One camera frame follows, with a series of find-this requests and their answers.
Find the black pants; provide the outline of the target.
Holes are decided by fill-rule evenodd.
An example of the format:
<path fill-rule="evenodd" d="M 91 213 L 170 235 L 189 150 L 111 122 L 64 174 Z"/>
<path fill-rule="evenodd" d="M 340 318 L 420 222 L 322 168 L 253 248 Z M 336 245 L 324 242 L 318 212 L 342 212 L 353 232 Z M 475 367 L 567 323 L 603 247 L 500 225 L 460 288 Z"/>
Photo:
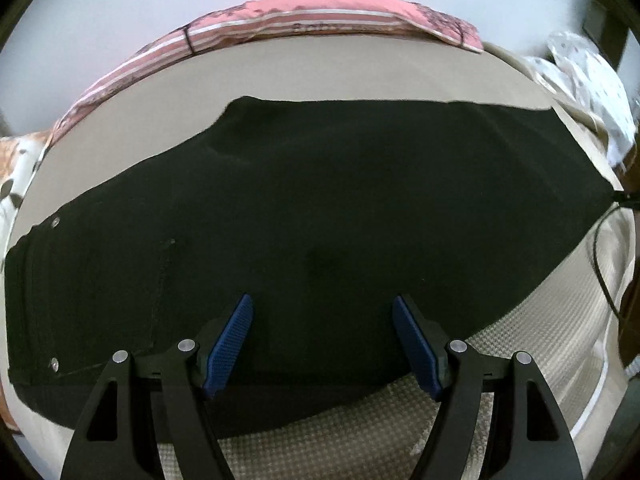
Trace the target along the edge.
<path fill-rule="evenodd" d="M 408 374 L 401 294 L 456 338 L 500 320 L 613 192 L 553 110 L 243 96 L 11 248 L 9 378 L 73 427 L 115 351 L 165 351 L 250 296 L 214 427 L 277 428 Z"/>

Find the grey textured mattress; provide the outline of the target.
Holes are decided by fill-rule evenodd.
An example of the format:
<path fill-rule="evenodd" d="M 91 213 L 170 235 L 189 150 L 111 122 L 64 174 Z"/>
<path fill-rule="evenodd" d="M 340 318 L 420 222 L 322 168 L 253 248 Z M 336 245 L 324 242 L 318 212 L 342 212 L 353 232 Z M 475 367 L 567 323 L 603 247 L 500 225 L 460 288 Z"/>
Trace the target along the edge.
<path fill-rule="evenodd" d="M 601 144 L 506 55 L 271 39 L 44 155 L 3 370 L 64 479 L 579 479 L 633 266 Z"/>

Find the floral white orange pillow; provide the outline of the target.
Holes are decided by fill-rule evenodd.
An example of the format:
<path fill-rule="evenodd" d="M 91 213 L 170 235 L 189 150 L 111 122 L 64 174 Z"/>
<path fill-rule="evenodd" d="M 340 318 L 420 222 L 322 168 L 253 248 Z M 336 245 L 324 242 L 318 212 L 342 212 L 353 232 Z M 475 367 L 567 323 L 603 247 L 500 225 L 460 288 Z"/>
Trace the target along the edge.
<path fill-rule="evenodd" d="M 26 192 L 51 142 L 49 130 L 1 138 L 1 265 Z"/>

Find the white patterned cloth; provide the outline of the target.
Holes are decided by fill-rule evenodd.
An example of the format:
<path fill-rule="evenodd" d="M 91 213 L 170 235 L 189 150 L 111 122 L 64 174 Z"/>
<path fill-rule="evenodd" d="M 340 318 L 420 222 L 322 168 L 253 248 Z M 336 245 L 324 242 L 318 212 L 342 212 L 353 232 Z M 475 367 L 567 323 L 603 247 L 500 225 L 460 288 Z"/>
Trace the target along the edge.
<path fill-rule="evenodd" d="M 612 167 L 624 162 L 636 144 L 636 123 L 627 93 L 614 68 L 588 38 L 574 32 L 548 37 L 550 60 L 529 56 L 534 79 L 570 104 L 600 119 L 608 137 L 606 158 Z"/>

